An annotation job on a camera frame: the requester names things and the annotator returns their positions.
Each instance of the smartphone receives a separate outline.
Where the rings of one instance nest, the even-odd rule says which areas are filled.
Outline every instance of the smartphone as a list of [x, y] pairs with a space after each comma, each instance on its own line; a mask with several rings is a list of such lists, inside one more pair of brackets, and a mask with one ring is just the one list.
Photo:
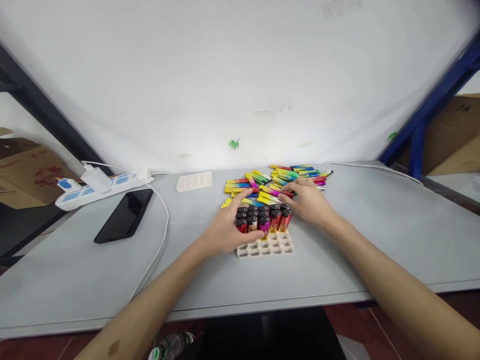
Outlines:
[[152, 189], [127, 192], [93, 242], [103, 244], [132, 237], [153, 193]]

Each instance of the white charger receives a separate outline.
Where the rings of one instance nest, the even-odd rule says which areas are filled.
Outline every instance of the white charger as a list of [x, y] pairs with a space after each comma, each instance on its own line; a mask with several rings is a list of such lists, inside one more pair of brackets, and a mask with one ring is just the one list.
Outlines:
[[100, 169], [90, 164], [83, 165], [85, 172], [81, 176], [88, 186], [98, 193], [106, 193], [112, 187], [112, 180]]

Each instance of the forearm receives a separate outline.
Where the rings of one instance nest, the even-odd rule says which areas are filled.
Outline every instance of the forearm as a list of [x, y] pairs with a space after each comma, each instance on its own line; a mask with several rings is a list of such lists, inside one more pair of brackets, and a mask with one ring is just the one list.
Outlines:
[[429, 358], [478, 359], [480, 331], [337, 215], [323, 229], [390, 319]]
[[204, 258], [194, 242], [83, 349], [76, 360], [139, 359], [152, 346]]

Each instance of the charging cable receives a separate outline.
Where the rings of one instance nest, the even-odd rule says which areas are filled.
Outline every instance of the charging cable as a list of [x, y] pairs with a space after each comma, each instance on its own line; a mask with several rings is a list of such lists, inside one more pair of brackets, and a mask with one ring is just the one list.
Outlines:
[[[150, 186], [150, 184], [147, 184], [146, 182], [140, 180], [135, 174], [131, 173], [130, 171], [127, 171], [125, 169], [122, 169], [121, 167], [118, 167], [118, 166], [113, 166], [113, 165], [108, 165], [108, 164], [104, 164], [104, 163], [101, 163], [101, 162], [95, 162], [95, 161], [81, 161], [82, 164], [86, 165], [86, 164], [94, 164], [94, 165], [103, 165], [103, 166], [106, 166], [106, 167], [109, 167], [109, 168], [114, 168], [114, 169], [118, 169], [120, 171], [123, 171], [125, 173], [128, 173], [130, 174], [130, 176], [132, 176], [133, 178], [137, 179], [139, 182], [145, 184], [146, 186], [148, 186], [150, 189], [153, 190], [153, 192], [155, 194], [157, 194], [157, 196], [160, 198], [161, 200], [161, 203], [163, 204], [163, 207], [165, 208], [165, 212], [166, 212], [166, 221], [165, 221], [165, 229], [163, 230], [163, 237], [161, 239], [161, 242], [160, 242], [160, 245], [158, 246], [158, 249], [156, 250], [156, 253], [155, 255], [153, 255], [153, 259], [150, 261], [150, 264], [148, 265], [148, 267], [146, 268], [146, 271], [145, 273], [143, 274], [143, 276], [141, 277], [140, 279], [140, 282], [137, 284], [137, 286], [135, 287], [135, 290], [133, 290], [133, 293], [131, 294], [130, 296], [130, 299], [128, 300], [128, 302], [132, 301], [132, 299], [135, 297], [135, 294], [137, 293], [140, 285], [142, 284], [142, 282], [144, 281], [145, 277], [147, 276], [147, 274], [149, 273], [150, 269], [152, 268], [155, 260], [157, 260], [159, 254], [161, 253], [161, 250], [164, 246], [164, 242], [165, 242], [165, 238], [167, 237], [167, 228], [169, 226], [169, 220], [170, 220], [170, 214], [169, 214], [169, 209], [167, 208], [167, 205], [165, 204], [165, 201], [163, 199], [163, 197], [159, 194], [159, 192], [157, 190], [155, 190], [153, 187]], [[163, 174], [173, 174], [172, 172], [154, 172], [150, 175], [163, 175]]]
[[396, 171], [396, 170], [393, 170], [392, 168], [389, 168], [389, 167], [384, 167], [384, 166], [380, 166], [380, 165], [367, 165], [367, 164], [354, 164], [354, 163], [350, 163], [350, 162], [334, 162], [334, 161], [331, 161], [331, 162], [326, 162], [325, 164], [334, 164], [334, 165], [347, 165], [347, 166], [353, 166], [353, 167], [358, 167], [358, 168], [374, 168], [374, 169], [380, 169], [380, 170], [383, 170], [383, 171], [386, 171], [386, 172], [389, 172], [389, 173], [393, 173], [393, 174], [397, 174], [397, 175], [400, 175], [400, 176], [403, 176], [404, 178], [408, 178], [410, 180], [413, 180], [414, 182], [424, 186], [424, 184], [422, 184], [421, 181], [417, 180], [416, 178], [414, 177], [411, 177], [407, 174], [404, 174], [400, 171]]

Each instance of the cardboard box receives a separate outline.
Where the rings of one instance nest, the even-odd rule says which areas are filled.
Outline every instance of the cardboard box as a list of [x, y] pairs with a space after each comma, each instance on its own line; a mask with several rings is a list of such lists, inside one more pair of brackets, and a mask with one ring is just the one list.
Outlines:
[[[399, 162], [409, 164], [410, 149]], [[457, 95], [430, 123], [422, 173], [445, 175], [480, 171], [480, 94]]]
[[[12, 131], [0, 127], [0, 136]], [[0, 203], [14, 209], [54, 202], [63, 190], [56, 177], [77, 176], [48, 147], [25, 138], [0, 138]]]

